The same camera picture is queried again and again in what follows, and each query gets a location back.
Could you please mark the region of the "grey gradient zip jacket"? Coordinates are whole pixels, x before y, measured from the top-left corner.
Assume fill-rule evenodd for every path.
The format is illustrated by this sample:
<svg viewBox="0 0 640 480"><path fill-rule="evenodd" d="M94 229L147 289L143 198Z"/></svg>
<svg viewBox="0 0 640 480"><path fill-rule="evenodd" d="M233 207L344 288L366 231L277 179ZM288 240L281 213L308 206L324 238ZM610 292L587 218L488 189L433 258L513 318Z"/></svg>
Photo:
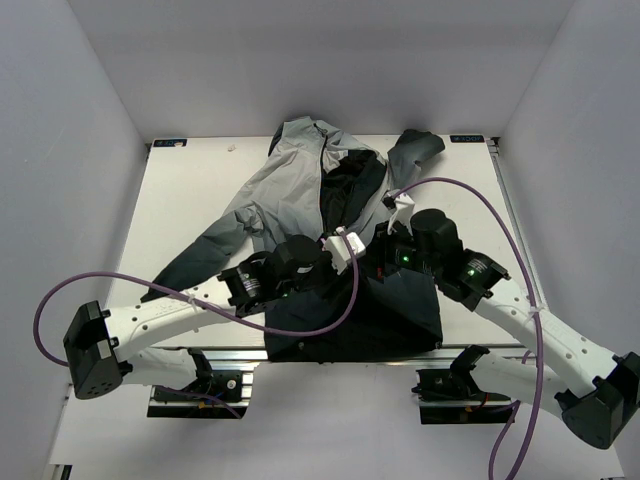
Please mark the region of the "grey gradient zip jacket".
<svg viewBox="0 0 640 480"><path fill-rule="evenodd" d="M283 123L265 165L157 275L146 299L218 274L246 240L258 251L271 251L292 235L319 239L342 226L369 243L390 216L384 195L409 185L443 149L439 136L414 129L380 154L321 120ZM273 362L378 361L422 354L442 342L433 280L405 269L383 282L348 276L333 289L281 300L266 313L265 324Z"/></svg>

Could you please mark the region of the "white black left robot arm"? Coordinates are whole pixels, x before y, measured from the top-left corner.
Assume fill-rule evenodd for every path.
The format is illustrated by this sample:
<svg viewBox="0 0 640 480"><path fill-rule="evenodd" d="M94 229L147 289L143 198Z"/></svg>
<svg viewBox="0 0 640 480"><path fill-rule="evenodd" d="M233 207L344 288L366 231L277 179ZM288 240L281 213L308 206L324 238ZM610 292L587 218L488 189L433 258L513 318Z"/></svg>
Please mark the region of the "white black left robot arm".
<svg viewBox="0 0 640 480"><path fill-rule="evenodd" d="M295 294L325 287L355 273L354 261L364 251L353 233L319 242L295 235L274 251L254 253L181 292L112 309L86 303L63 339L74 393L91 400L122 384L151 384L202 398L212 378L205 355L192 347L165 350L161 342L224 320L239 322Z"/></svg>

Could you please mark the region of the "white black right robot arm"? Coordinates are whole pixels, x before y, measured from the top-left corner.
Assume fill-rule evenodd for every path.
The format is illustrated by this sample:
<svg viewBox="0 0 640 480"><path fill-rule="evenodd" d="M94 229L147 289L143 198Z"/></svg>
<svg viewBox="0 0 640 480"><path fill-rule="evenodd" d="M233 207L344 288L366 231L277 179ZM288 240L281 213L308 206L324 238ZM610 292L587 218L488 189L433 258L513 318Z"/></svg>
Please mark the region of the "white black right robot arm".
<svg viewBox="0 0 640 480"><path fill-rule="evenodd" d="M456 224L442 211L421 210L405 221L377 225L368 253L378 279L399 269L425 274L447 298L499 326L542 360L538 371L470 345L450 365L459 396L489 392L526 403L538 400L597 449L610 448L638 411L638 354L619 356L553 313L535 310L503 266L463 246Z"/></svg>

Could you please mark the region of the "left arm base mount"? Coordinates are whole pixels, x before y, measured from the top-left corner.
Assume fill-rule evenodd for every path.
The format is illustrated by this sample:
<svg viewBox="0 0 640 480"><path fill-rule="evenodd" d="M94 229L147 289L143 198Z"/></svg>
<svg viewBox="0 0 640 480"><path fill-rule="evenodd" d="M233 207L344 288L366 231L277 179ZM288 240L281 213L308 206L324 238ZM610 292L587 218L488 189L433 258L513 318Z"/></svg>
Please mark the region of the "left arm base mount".
<svg viewBox="0 0 640 480"><path fill-rule="evenodd" d="M256 363L214 362L208 379L181 390L154 386L148 418L240 420L252 394Z"/></svg>

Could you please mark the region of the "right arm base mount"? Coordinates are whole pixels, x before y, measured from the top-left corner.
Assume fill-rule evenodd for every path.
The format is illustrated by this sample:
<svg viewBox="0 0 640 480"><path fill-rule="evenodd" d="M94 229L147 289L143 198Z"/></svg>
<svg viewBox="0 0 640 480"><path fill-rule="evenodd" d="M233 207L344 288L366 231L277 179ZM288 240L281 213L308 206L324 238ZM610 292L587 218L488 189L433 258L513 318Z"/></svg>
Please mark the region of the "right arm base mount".
<svg viewBox="0 0 640 480"><path fill-rule="evenodd" d="M504 395L473 393L467 384L447 369L420 369L411 389L417 397L422 425L505 424L514 401Z"/></svg>

